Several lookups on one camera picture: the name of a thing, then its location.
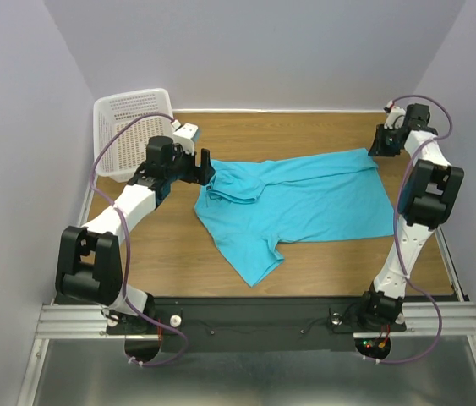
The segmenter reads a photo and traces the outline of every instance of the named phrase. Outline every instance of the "wooden table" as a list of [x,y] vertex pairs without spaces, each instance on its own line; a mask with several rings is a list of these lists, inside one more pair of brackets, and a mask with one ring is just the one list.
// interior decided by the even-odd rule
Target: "wooden table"
[[[181,114],[182,123],[200,126],[198,147],[222,161],[263,162],[330,151],[370,147],[383,114]],[[392,204],[408,155],[377,158]],[[111,197],[124,184],[99,178]],[[132,232],[129,283],[154,295],[303,296],[360,295],[384,264],[392,238],[330,243],[279,244],[285,261],[250,288],[213,244],[194,214],[199,186],[177,182],[164,203]],[[95,196],[90,218],[106,202]],[[433,294],[451,294],[435,238],[429,239],[413,270],[413,280]]]

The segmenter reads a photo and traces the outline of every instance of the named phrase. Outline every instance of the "cloth fold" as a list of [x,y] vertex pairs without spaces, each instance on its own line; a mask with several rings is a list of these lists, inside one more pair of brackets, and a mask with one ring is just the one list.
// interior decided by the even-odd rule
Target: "cloth fold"
[[279,242],[393,234],[393,209],[365,149],[262,163],[211,163],[216,174],[201,188],[194,209],[216,247],[250,286],[284,261],[276,250]]

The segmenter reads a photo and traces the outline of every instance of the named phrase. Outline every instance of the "white laundry basket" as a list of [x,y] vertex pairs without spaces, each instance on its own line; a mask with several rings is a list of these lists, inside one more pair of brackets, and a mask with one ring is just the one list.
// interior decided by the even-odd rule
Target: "white laundry basket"
[[[133,119],[148,112],[164,112],[172,116],[168,92],[164,89],[130,91],[102,97],[93,108],[93,150],[95,157],[110,139]],[[145,146],[150,137],[172,135],[170,120],[145,118],[119,137],[99,162],[96,173],[116,182],[128,181],[145,160]]]

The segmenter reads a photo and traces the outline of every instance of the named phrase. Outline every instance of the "purple cable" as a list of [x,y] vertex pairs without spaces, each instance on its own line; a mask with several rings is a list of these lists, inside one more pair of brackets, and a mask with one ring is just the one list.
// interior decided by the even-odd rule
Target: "purple cable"
[[[399,244],[399,238],[397,237],[397,217],[398,217],[397,208],[399,207],[399,200],[401,199],[401,193],[403,191],[403,186],[405,184],[405,181],[408,178],[408,175],[411,172],[411,169],[413,168],[414,159],[416,159],[418,154],[425,148],[425,146],[430,144],[431,142],[434,142],[434,141],[445,140],[446,138],[448,138],[451,135],[451,132],[453,131],[453,122],[451,120],[450,113],[438,101],[436,101],[435,99],[432,99],[431,97],[422,96],[422,95],[405,95],[405,96],[400,96],[400,97],[397,97],[396,99],[393,99],[392,103],[395,104],[395,102],[397,102],[401,99],[408,99],[408,98],[425,99],[428,102],[432,102],[433,104],[435,104],[446,115],[446,118],[448,119],[449,128],[448,128],[448,131],[446,132],[446,135],[442,135],[441,137],[437,136],[437,137],[435,137],[431,140],[427,140],[416,149],[416,151],[410,157],[410,161],[408,162],[407,168],[405,169],[405,173],[403,174],[403,179],[402,179],[401,185],[399,186],[399,192],[397,193],[396,207],[395,207],[394,214],[393,214],[393,237],[394,237],[396,251],[397,251],[397,258],[399,259],[399,264],[401,265],[401,270],[402,270],[403,274],[405,275],[405,277],[408,276],[408,271],[407,271],[407,268],[405,267],[405,263],[403,261],[403,257],[402,257],[402,253],[401,253],[401,245]],[[429,353],[431,353],[431,351],[433,351],[435,349],[435,347],[437,346],[437,344],[439,343],[439,340],[440,340],[440,335],[442,333],[442,314],[440,313],[439,305],[435,302],[435,299],[433,298],[433,296],[431,296],[431,294],[429,294],[428,292],[423,290],[421,287],[414,284],[410,280],[410,278],[408,278],[408,277],[407,277],[407,282],[408,282],[408,284],[411,288],[413,288],[414,290],[419,291],[423,296],[425,296],[431,302],[431,304],[435,308],[437,316],[439,317],[439,327],[437,329],[435,339],[433,340],[431,345],[423,353],[418,354],[418,355],[414,355],[413,357],[406,358],[406,359],[395,359],[395,360],[388,360],[388,359],[384,360],[383,359],[383,360],[379,361],[381,364],[401,365],[401,364],[407,364],[409,362],[414,362],[414,361],[417,361],[419,359],[422,359],[423,357],[425,357],[426,355],[428,355]]]
[[112,146],[112,144],[115,142],[115,140],[117,140],[121,135],[123,135],[123,133],[125,131],[130,129],[134,124],[138,123],[140,120],[143,120],[144,118],[150,118],[150,117],[164,117],[164,118],[168,118],[171,122],[175,121],[175,118],[173,118],[172,116],[169,116],[169,115],[161,113],[161,112],[152,112],[152,113],[144,114],[142,116],[139,116],[139,117],[135,118],[133,121],[128,123],[123,129],[121,129],[121,131],[119,131],[117,134],[115,134],[113,136],[113,138],[106,144],[106,146],[104,148],[102,148],[101,153],[95,159],[95,161],[93,162],[93,166],[91,167],[90,181],[89,181],[89,185],[90,185],[91,189],[95,193],[97,193],[99,196],[101,196],[105,201],[107,201],[108,205],[113,207],[113,210],[115,210],[115,212],[118,214],[119,220],[121,221],[121,226],[123,227],[123,234],[125,236],[125,247],[126,247],[126,250],[127,250],[127,257],[126,257],[126,260],[125,260],[125,273],[124,273],[124,276],[123,276],[123,285],[121,287],[121,293],[122,293],[123,297],[125,298],[125,303],[130,307],[130,309],[132,309],[132,311],[134,313],[136,313],[139,317],[141,317],[145,321],[148,321],[153,326],[157,326],[157,327],[160,327],[160,328],[162,328],[164,330],[167,330],[169,332],[173,332],[174,334],[179,335],[185,341],[184,345],[179,350],[179,352],[177,352],[175,355],[173,355],[169,359],[164,359],[162,361],[156,361],[156,362],[150,362],[150,363],[145,363],[144,364],[144,363],[141,363],[141,362],[137,361],[134,357],[129,358],[130,362],[133,362],[133,363],[135,363],[135,364],[137,364],[141,367],[161,366],[161,365],[167,365],[167,364],[173,362],[174,360],[178,359],[179,357],[181,357],[185,353],[185,351],[187,350],[187,347],[189,346],[189,340],[187,339],[187,336],[185,334],[183,334],[182,332],[180,332],[177,328],[173,328],[171,326],[167,326],[166,324],[162,324],[159,321],[154,320],[154,319],[150,318],[149,316],[145,315],[144,313],[142,313],[142,311],[137,309],[132,303],[130,303],[129,299],[127,298],[127,283],[129,281],[129,270],[130,270],[130,233],[129,233],[129,228],[127,227],[127,220],[125,219],[125,215],[123,214],[123,212],[119,209],[119,207],[116,206],[116,202],[110,196],[108,196],[106,193],[104,193],[102,190],[98,189],[95,186],[95,176],[96,176],[96,166],[99,164],[102,157],[108,151],[110,146]]

